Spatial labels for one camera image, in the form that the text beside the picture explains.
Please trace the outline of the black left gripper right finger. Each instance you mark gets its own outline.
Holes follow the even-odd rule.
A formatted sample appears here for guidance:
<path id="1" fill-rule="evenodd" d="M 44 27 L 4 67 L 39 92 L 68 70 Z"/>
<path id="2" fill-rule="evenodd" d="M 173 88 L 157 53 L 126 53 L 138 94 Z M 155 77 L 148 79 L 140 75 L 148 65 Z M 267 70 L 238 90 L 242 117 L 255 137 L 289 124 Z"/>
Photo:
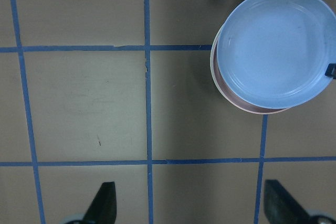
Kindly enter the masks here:
<path id="1" fill-rule="evenodd" d="M 306 210 L 275 179 L 264 183 L 264 213 L 269 223 L 314 223 Z"/>

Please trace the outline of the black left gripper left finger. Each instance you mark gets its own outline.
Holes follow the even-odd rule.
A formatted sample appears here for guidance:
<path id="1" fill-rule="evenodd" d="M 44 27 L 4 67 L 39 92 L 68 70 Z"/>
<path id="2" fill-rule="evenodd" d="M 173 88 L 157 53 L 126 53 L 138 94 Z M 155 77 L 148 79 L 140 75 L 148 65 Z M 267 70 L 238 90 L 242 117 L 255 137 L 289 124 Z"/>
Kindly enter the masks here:
<path id="1" fill-rule="evenodd" d="M 81 223 L 115 223 L 117 218 L 115 188 L 115 182 L 102 183 Z"/>

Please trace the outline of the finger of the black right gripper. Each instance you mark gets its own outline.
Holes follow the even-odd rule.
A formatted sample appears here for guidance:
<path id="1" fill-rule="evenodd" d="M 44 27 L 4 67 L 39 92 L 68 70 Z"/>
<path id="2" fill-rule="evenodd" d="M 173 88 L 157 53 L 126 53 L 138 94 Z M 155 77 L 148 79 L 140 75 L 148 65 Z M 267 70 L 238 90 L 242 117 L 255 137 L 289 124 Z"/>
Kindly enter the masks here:
<path id="1" fill-rule="evenodd" d="M 328 64 L 324 75 L 329 78 L 336 78 L 336 64 L 335 63 Z"/>

